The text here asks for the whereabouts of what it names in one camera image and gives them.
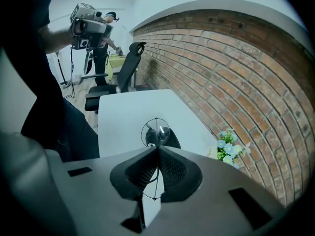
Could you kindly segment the person's left forearm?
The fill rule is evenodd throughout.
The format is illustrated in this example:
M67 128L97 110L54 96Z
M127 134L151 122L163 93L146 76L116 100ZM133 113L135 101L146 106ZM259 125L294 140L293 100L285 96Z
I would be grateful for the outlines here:
M73 42L73 34L70 29L51 31L46 25L41 27L38 32L46 54L55 53Z

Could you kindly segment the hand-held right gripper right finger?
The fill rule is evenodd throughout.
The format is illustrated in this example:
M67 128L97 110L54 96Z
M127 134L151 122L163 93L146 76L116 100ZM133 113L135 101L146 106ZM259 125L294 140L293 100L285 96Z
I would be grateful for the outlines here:
M185 201L198 189L203 175L196 163L164 146L158 147L158 159L164 186L162 203Z

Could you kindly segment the potted artificial flowers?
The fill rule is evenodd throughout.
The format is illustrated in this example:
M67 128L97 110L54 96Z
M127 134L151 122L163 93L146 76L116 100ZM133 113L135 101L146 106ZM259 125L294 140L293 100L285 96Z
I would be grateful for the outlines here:
M209 149L207 156L239 169L237 159L239 159L242 155L251 153L251 142L241 146L237 144L237 141L238 137L234 133L233 129L228 128L224 131L220 131L216 146Z

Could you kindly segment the person's black shirt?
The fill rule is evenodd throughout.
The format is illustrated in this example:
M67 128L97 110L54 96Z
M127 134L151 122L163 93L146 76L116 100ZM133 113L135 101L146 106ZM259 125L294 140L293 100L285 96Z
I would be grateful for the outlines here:
M23 134L36 140L58 133L63 97L51 73L39 28L49 22L51 0L1 0L0 43L14 68L35 94Z

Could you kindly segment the black office chair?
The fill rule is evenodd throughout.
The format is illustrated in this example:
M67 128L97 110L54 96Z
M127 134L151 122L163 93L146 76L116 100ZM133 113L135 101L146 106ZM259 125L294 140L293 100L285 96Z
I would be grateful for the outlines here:
M129 46L129 53L117 75L117 84L105 84L104 82L100 82L100 79L105 80L108 74L94 75L96 86L91 87L86 94L86 111L95 111L98 113L100 97L116 94L116 87L121 89L121 93L129 92L128 84L140 63L141 55L144 52L146 44L146 42L134 42Z

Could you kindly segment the yellow-green cloth table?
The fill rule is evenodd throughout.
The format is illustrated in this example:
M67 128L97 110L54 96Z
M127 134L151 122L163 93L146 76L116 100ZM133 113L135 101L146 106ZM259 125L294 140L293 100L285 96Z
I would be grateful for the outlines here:
M105 73L108 74L106 77L107 81L111 81L115 73L119 73L121 67L126 59L126 56L109 55L105 65Z

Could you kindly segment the person's dark trousers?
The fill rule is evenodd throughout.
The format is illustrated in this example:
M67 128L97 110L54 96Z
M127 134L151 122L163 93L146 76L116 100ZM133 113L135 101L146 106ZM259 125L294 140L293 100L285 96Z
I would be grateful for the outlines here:
M21 133L57 151L62 162L99 158L98 135L83 113L61 96L37 99Z

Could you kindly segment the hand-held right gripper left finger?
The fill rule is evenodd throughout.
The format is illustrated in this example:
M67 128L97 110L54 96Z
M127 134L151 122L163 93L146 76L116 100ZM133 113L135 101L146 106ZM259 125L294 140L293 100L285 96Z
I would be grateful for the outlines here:
M139 155L116 165L110 181L123 199L140 200L158 168L158 148L148 147Z

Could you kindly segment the black floor stand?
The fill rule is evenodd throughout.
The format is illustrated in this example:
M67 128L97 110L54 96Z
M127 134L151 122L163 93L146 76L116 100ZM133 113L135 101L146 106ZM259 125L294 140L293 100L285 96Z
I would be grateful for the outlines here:
M61 73L61 76L62 76L62 79L63 79L62 86L63 86L63 89L66 89L66 88L70 87L70 82L65 79L65 76L64 76L64 73L63 73L63 67L62 67L60 51L56 52L56 56L57 56L57 61L58 61L58 66L59 66L59 69L60 69L60 73Z

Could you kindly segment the person's left hand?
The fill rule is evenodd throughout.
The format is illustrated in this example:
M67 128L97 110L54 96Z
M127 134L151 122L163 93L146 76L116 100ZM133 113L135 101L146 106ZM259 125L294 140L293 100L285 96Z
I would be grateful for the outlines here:
M74 35L82 35L84 33L84 25L85 22L82 20L77 20L73 26L73 34Z

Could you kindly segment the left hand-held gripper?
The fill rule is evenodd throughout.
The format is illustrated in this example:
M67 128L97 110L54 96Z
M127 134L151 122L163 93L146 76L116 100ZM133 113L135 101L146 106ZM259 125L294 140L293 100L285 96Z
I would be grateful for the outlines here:
M93 50L100 48L102 43L109 39L113 27L107 24L102 18L102 12L86 3L77 3L70 16L70 31L73 34L73 26L77 20L85 22L82 35L73 34L71 49Z

